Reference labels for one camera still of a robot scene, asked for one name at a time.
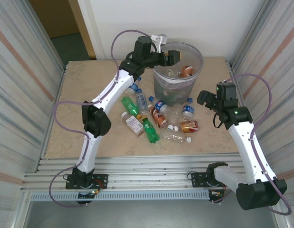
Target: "clear plastic trash bin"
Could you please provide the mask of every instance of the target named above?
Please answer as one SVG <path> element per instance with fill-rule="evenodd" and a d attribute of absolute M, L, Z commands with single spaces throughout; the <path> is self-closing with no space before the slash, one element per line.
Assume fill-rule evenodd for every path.
<path fill-rule="evenodd" d="M 204 58 L 198 49 L 187 43 L 168 43 L 162 46 L 161 49 L 165 52 L 169 50 L 180 51 L 182 59 L 173 66 L 156 66 L 154 68 L 155 96 L 167 105 L 183 104 L 189 97 L 196 78 L 203 68 Z M 187 78 L 168 77 L 169 70 L 181 72 L 184 65 L 193 67 L 192 76 Z"/>

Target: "floor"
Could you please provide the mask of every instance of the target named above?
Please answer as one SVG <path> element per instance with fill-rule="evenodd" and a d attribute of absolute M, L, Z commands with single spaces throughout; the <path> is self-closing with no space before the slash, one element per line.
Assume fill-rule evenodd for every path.
<path fill-rule="evenodd" d="M 244 211 L 231 194 L 221 205 L 207 200 L 94 201 L 83 208 L 32 202 L 25 228 L 277 228 L 265 209 Z"/>
<path fill-rule="evenodd" d="M 51 39 L 64 65 L 69 61 L 90 60 L 80 33 Z"/>

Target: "purple cable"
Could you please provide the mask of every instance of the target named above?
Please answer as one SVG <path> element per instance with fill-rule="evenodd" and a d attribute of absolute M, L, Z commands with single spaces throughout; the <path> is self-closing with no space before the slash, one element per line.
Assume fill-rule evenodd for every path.
<path fill-rule="evenodd" d="M 253 139 L 254 138 L 254 134 L 256 132 L 256 129 L 260 126 L 260 124 L 264 121 L 264 119 L 266 118 L 266 116 L 268 115 L 269 111 L 270 111 L 270 108 L 271 108 L 271 104 L 272 104 L 272 90 L 271 90 L 271 87 L 270 85 L 268 84 L 268 82 L 262 78 L 261 76 L 259 75 L 255 75 L 255 74 L 250 74 L 250 73 L 246 73 L 246 74 L 240 74 L 240 75 L 236 75 L 235 77 L 232 77 L 232 78 L 229 78 L 228 80 L 225 80 L 225 82 L 228 82 L 228 81 L 231 81 L 233 79 L 236 79 L 236 78 L 239 78 L 239 77 L 243 77 L 243 76 L 253 76 L 253 77 L 256 77 L 256 78 L 259 78 L 260 80 L 262 80 L 268 91 L 269 91 L 269 104 L 267 106 L 267 109 L 265 111 L 265 114 L 261 117 L 261 119 L 254 125 L 253 129 L 252 129 L 252 132 L 251 132 L 251 135 L 250 135 L 250 138 Z M 272 187 L 275 189 L 275 191 L 278 193 L 278 195 L 280 196 L 280 198 L 283 200 L 283 202 L 285 203 L 286 207 L 288 208 L 288 212 L 280 212 L 280 211 L 277 211 L 277 210 L 273 210 L 271 208 L 266 208 L 268 209 L 269 211 L 273 212 L 273 213 L 276 213 L 276 214 L 279 214 L 279 215 L 290 215 L 292 213 L 292 209 L 291 209 L 291 206 L 290 204 L 288 203 L 288 201 L 286 200 L 286 198 L 284 197 L 284 195 L 280 192 L 280 190 L 277 188 L 277 186 L 275 185 L 275 183 L 272 181 L 272 179 L 270 178 L 270 176 L 267 174 L 266 172 L 266 169 L 264 167 L 264 165 L 262 164 L 262 161 L 258 155 L 258 152 L 257 152 L 257 149 L 255 147 L 255 143 L 253 140 L 250 140 L 251 142 L 251 145 L 252 145 L 252 148 L 253 148 L 253 151 L 254 151 L 254 154 L 256 156 L 256 159 L 263 171 L 263 173 L 265 174 L 266 178 L 269 180 L 269 182 L 271 183 Z M 221 199 L 219 200 L 216 200 L 216 201 L 221 201 L 223 200 L 224 198 L 226 198 L 227 196 L 229 195 L 229 193 L 227 193 L 225 196 L 223 196 Z"/>
<path fill-rule="evenodd" d="M 50 195 L 50 198 L 51 198 L 51 200 L 54 202 L 54 203 L 56 203 L 57 205 L 59 205 L 59 206 L 62 206 L 62 207 L 65 207 L 65 208 L 77 208 L 77 207 L 82 207 L 82 206 L 85 206 L 85 204 L 81 204 L 81 205 L 68 205 L 68 204 L 62 204 L 62 203 L 59 203 L 58 201 L 56 201 L 55 199 L 54 199 L 54 197 L 52 196 L 52 192 L 51 192 L 51 188 L 52 188 L 52 185 L 53 185 L 53 183 L 54 183 L 54 180 L 60 175 L 60 174 L 62 174 L 63 172 L 66 172 L 66 171 L 68 171 L 68 170 L 71 170 L 71 169 L 74 169 L 74 168 L 76 168 L 76 167 L 78 167 L 78 166 L 80 166 L 81 164 L 82 164 L 82 162 L 84 161 L 84 159 L 85 159 L 85 157 L 86 157 L 86 154 L 87 154 L 87 151 L 88 151 L 88 146 L 89 146 L 89 135 L 87 134 L 87 133 L 85 133 L 85 132 L 81 132 L 81 131 L 77 131 L 77 130 L 73 130 L 73 129 L 70 129 L 70 128 L 67 128 L 67 127 L 65 127 L 64 125 L 62 125 L 59 121 L 58 121 L 58 119 L 57 119 L 57 117 L 56 117 L 56 111 L 57 111 L 57 107 L 58 107 L 58 105 L 61 105 L 61 104 L 72 104 L 72 105 L 87 105 L 87 106 L 90 106 L 90 105 L 95 105 L 95 104 L 97 104 L 97 103 L 99 103 L 101 100 L 103 100 L 111 91 L 112 91 L 112 89 L 114 88 L 114 86 L 116 85 L 116 83 L 117 83 L 117 80 L 118 80 L 118 77 L 119 77 L 119 68 L 118 68 L 118 62 L 117 62 L 117 60 L 113 57 L 113 47 L 114 47 L 114 44 L 115 44 L 115 41 L 117 40 L 117 38 L 120 36 L 120 35 L 122 35 L 122 34 L 124 34 L 124 33 L 126 33 L 126 32 L 137 32 L 137 33 L 140 33 L 140 34 L 142 34 L 142 35 L 144 35 L 144 36 L 147 36 L 147 37 L 150 37 L 150 35 L 148 35 L 148 34 L 146 34 L 146 33 L 144 33 L 144 32 L 141 32 L 141 31 L 138 31 L 138 30 L 134 30 L 134 29 L 130 29 L 130 30 L 125 30 L 125 31 L 122 31 L 122 32 L 120 32 L 120 33 L 118 33 L 117 34 L 117 36 L 114 38 L 114 40 L 113 40 L 113 42 L 112 42 L 112 45 L 111 45 L 111 51 L 110 51 L 110 53 L 111 53 L 111 57 L 112 57 L 112 59 L 114 60 L 114 62 L 115 62 L 115 64 L 116 64 L 116 67 L 117 67 L 117 75 L 116 75 L 116 81 L 113 83 L 113 85 L 112 85 L 112 87 L 99 99 L 99 100 L 97 100 L 97 101 L 95 101 L 95 102 L 92 102 L 92 103 L 82 103 L 82 102 L 75 102 L 75 101 L 59 101 L 59 102 L 57 102 L 54 106 L 53 106 L 53 116 L 54 116 L 54 120 L 55 120 L 55 122 L 58 124 L 58 126 L 59 127 L 61 127 L 62 129 L 64 129 L 64 130 L 66 130 L 66 131 L 68 131 L 68 132 L 73 132 L 73 133 L 79 133 L 79 134 L 83 134 L 84 136 L 86 136 L 86 138 L 87 138 L 87 144 L 86 144 L 86 148 L 85 148 L 85 150 L 84 150 L 84 154 L 83 154 L 83 156 L 82 156 L 82 160 L 78 163 L 78 164 L 76 164 L 76 165 L 74 165 L 74 166 L 72 166 L 72 167 L 69 167 L 69 168 L 66 168 L 66 169 L 64 169 L 64 170 L 62 170 L 62 171 L 60 171 L 59 173 L 57 173 L 54 177 L 53 177 L 53 179 L 51 180 L 51 182 L 50 182 L 50 185 L 49 185 L 49 195 Z"/>

